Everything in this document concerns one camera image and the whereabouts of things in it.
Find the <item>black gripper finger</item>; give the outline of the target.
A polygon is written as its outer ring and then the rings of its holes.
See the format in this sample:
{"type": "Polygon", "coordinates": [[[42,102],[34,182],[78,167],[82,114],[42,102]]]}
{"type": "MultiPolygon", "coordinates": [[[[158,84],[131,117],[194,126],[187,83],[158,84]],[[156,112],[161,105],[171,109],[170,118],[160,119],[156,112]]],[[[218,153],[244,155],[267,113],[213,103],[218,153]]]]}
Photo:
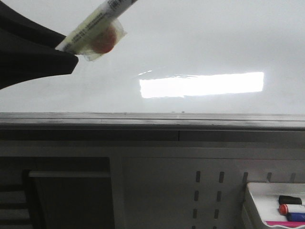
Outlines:
{"type": "Polygon", "coordinates": [[[0,31],[0,88],[49,76],[71,74],[79,62],[55,47],[64,36],[52,30],[0,31]]]}
{"type": "Polygon", "coordinates": [[[4,3],[0,5],[0,29],[50,48],[55,48],[65,38],[64,35],[31,21],[4,3]]]}

